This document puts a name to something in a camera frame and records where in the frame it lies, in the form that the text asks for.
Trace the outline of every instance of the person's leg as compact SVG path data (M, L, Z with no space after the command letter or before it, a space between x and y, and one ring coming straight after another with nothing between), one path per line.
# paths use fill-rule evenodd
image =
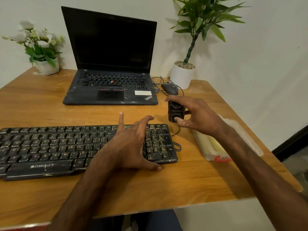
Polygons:
M183 231L173 209L133 214L138 231Z
M121 231L124 216L93 219L87 231Z

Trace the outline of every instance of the black mouse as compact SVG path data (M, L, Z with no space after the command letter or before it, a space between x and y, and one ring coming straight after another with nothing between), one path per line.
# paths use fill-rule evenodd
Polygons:
M168 95L178 95L179 94L179 89L174 83L165 82L161 85L161 88L164 89L164 91L167 92Z

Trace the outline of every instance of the laptop keyboard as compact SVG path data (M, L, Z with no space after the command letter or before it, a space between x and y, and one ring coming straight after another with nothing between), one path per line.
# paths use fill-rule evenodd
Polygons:
M150 90L144 74L115 74L84 71L77 86L110 86Z
M21 180L85 170L98 150L114 137L117 128L117 125L3 128L0 177ZM167 124L147 125L143 157L159 164L177 162Z

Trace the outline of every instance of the white flower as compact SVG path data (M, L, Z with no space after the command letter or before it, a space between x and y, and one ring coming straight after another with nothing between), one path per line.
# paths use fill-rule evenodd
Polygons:
M49 44L46 41L38 41L38 45L41 46L42 48L48 48Z
M29 21L21 20L19 23L22 26L22 28L27 31L31 31L34 28L34 25L30 23Z
M25 30L25 29L19 29L18 31L24 33L28 37L31 36L31 33L29 31Z
M18 43L25 43L27 42L27 36L25 34L18 34L16 36L10 37L12 40L17 41Z
M50 44L50 41L52 40L52 35L48 34L48 35L46 35L46 37L48 38L48 43Z

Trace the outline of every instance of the forearm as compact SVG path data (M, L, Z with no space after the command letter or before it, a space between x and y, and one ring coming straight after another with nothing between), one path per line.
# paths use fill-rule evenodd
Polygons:
M277 230L306 230L308 203L242 140L226 127L217 141L236 163Z
M84 230L114 168L112 156L99 151L46 230Z

